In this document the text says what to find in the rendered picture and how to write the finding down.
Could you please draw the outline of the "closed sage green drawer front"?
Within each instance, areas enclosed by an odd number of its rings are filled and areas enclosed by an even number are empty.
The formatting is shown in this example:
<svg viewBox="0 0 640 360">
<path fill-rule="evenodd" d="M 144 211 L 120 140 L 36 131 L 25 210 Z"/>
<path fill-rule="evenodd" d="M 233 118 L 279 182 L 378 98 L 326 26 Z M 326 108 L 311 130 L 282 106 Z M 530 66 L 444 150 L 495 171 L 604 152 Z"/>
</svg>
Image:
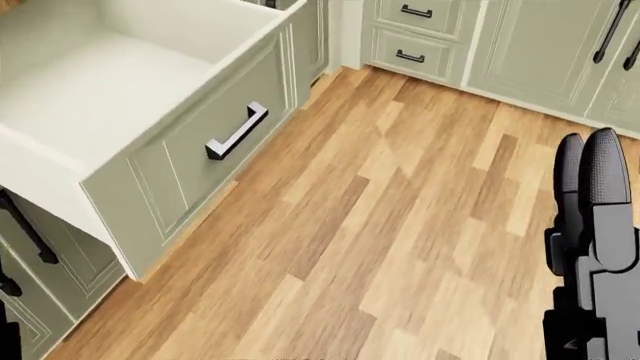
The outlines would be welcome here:
<svg viewBox="0 0 640 360">
<path fill-rule="evenodd" d="M 424 55 L 425 62 L 399 59 L 395 56 L 398 49 L 412 56 Z M 374 26 L 367 62 L 389 71 L 457 87 L 462 80 L 467 53 L 466 45 L 453 41 Z"/>
<path fill-rule="evenodd" d="M 420 11 L 431 9 L 433 16 L 402 13 L 404 4 Z M 380 24 L 456 37 L 466 26 L 473 26 L 480 5 L 480 0 L 376 0 L 373 18 Z"/>
</svg>

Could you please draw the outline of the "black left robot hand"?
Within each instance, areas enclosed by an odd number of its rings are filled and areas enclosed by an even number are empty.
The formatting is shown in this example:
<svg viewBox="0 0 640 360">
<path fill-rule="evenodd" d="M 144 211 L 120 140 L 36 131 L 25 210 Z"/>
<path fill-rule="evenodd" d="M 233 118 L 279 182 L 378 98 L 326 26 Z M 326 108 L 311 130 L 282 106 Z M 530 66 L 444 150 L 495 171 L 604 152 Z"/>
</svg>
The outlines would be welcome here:
<svg viewBox="0 0 640 360">
<path fill-rule="evenodd" d="M 0 300 L 0 360 L 22 360 L 19 324 L 10 322 Z"/>
</svg>

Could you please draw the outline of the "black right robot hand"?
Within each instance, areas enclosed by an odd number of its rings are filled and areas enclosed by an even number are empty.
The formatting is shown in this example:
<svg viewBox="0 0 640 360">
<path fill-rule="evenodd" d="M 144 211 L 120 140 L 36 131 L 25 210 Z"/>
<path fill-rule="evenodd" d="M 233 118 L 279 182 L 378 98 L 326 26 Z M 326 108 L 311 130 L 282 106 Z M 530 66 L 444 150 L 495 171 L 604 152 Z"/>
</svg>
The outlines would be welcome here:
<svg viewBox="0 0 640 360">
<path fill-rule="evenodd" d="M 563 284 L 545 311 L 545 360 L 640 360 L 640 229 L 616 132 L 566 135 L 553 167 L 546 263 Z"/>
</svg>

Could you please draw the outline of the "open white drawer green front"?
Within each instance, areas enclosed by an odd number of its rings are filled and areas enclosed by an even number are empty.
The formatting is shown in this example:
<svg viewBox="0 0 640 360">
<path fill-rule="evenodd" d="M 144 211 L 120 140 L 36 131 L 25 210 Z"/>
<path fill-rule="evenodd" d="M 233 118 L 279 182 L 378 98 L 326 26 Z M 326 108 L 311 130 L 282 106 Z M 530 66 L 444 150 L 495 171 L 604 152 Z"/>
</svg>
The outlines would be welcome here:
<svg viewBox="0 0 640 360">
<path fill-rule="evenodd" d="M 0 15 L 0 186 L 145 278 L 298 108 L 291 17 L 245 0 L 26 0 Z M 257 101 L 269 115 L 223 160 Z"/>
</svg>

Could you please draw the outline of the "sage green cabinet front panel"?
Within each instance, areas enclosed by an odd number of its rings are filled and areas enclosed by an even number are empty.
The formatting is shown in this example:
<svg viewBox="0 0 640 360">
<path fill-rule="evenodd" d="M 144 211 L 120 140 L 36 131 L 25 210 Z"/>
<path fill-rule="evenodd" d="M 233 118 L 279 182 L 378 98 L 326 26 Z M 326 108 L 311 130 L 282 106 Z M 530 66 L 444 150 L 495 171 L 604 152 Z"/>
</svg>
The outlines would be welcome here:
<svg viewBox="0 0 640 360">
<path fill-rule="evenodd" d="M 306 0 L 291 20 L 297 103 L 304 108 L 329 63 L 329 0 Z"/>
</svg>

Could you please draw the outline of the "tall sage green cabinet door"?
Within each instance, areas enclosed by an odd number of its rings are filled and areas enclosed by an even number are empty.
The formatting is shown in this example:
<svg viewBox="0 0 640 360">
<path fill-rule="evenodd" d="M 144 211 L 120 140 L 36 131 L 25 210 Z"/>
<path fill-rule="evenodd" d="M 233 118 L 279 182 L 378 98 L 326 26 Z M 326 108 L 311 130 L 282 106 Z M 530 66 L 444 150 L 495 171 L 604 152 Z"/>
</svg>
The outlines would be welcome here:
<svg viewBox="0 0 640 360">
<path fill-rule="evenodd" d="M 630 36 L 640 35 L 640 14 L 627 30 L 612 65 L 595 96 L 587 118 L 640 135 L 640 56 L 630 71 L 622 68 L 623 51 Z"/>
<path fill-rule="evenodd" d="M 629 19 L 630 8 L 595 64 L 619 1 L 489 0 L 468 85 L 548 110 L 585 113 Z"/>
</svg>

